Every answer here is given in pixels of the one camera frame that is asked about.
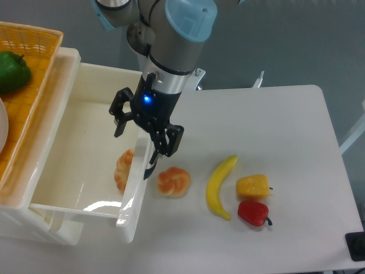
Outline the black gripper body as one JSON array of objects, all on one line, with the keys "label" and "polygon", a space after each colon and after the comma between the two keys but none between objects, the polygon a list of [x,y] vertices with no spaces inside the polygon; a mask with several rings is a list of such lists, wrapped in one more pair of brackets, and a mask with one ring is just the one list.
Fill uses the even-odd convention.
[{"label": "black gripper body", "polygon": [[155,134],[170,125],[170,117],[180,97],[155,90],[152,85],[156,74],[140,78],[137,90],[130,102],[134,122],[148,133]]}]

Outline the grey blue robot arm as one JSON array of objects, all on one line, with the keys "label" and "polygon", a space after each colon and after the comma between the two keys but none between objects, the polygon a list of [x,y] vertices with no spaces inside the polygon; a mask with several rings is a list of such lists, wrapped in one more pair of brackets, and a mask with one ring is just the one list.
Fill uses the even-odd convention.
[{"label": "grey blue robot arm", "polygon": [[170,116],[188,78],[195,69],[204,43],[212,32],[219,8],[241,1],[94,1],[94,8],[108,28],[135,26],[147,31],[140,38],[147,62],[135,92],[117,92],[110,113],[120,136],[133,120],[149,133],[155,151],[150,164],[171,156],[184,129],[170,123]]}]

